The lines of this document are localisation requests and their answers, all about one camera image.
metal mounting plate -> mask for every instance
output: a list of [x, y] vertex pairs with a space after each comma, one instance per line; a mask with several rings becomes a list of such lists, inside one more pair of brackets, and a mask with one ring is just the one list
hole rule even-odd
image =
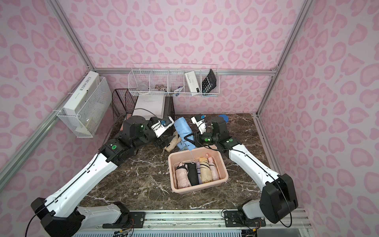
[[[145, 222], [145, 212], [130, 212], [129, 215], [130, 215], [130, 218], [134, 220], [133, 227], [135, 229], [143, 227], [143, 224]], [[132, 226], [132, 223], [129, 221], [129, 223], [125, 225], [128, 220], [130, 220], [128, 218], [128, 215], [125, 215], [124, 217], [122, 217], [122, 220], [119, 224], [103, 224], [103, 229], [113, 229], [113, 228], [129, 229]]]
[[265, 218], [254, 218], [246, 219], [239, 211], [224, 211], [223, 216], [225, 217], [226, 227], [264, 227], [266, 226]]

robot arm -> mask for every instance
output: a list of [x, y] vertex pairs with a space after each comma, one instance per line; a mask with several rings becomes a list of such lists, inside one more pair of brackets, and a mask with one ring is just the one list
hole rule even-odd
[[197, 147], [215, 144], [221, 153], [237, 163], [257, 183], [262, 191], [261, 199], [244, 203], [239, 208], [243, 216], [248, 219], [266, 217], [272, 223], [277, 223], [298, 207], [294, 184], [289, 175], [273, 171], [251, 154], [238, 139], [230, 136], [223, 118], [215, 117], [210, 122], [213, 129], [211, 133], [200, 130], [200, 134], [195, 132], [186, 136], [194, 135], [194, 141], [186, 140]]
[[87, 227], [129, 223], [129, 210], [122, 203], [102, 207], [78, 207], [80, 201], [109, 173], [136, 155], [150, 142], [160, 144], [160, 136], [172, 125], [171, 117], [149, 121], [132, 116], [123, 123], [124, 130], [105, 143], [98, 154], [68, 183], [46, 199], [35, 199], [31, 207], [42, 226], [52, 237], [69, 237]]

black wire basket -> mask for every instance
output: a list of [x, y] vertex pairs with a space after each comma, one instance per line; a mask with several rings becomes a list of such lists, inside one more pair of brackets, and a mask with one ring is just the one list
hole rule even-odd
[[[124, 118], [132, 116], [136, 106], [138, 96], [132, 95], [128, 89], [115, 89], [112, 93], [112, 109], [114, 127], [111, 137], [120, 131]], [[166, 96], [164, 101], [163, 116], [171, 116], [175, 121], [174, 101], [171, 96]], [[167, 139], [175, 131], [174, 126], [171, 126], [163, 135], [162, 139]]]

brown marble surface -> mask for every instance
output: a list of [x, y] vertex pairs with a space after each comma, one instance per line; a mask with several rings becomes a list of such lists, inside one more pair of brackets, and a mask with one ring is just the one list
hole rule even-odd
[[[193, 115], [184, 115], [191, 129]], [[216, 115], [207, 115], [210, 119]], [[229, 133], [238, 138], [260, 161], [268, 165], [262, 143], [250, 114], [231, 114]], [[238, 165], [224, 158], [229, 180], [220, 186], [179, 195], [171, 190], [168, 152], [148, 145], [105, 177], [80, 206], [94, 207], [121, 201], [130, 210], [138, 209], [221, 209], [235, 208], [245, 201], [260, 198], [255, 182]]]

pink folded umbrella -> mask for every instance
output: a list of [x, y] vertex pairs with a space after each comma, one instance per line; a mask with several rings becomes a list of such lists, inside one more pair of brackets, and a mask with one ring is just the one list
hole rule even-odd
[[208, 161], [209, 161], [209, 167], [211, 168], [213, 181], [219, 180], [220, 177], [218, 176], [217, 168], [213, 162], [213, 157], [212, 156], [208, 157]]
[[176, 182], [178, 183], [178, 189], [191, 187], [191, 183], [188, 179], [187, 165], [183, 165], [181, 162], [175, 170]]

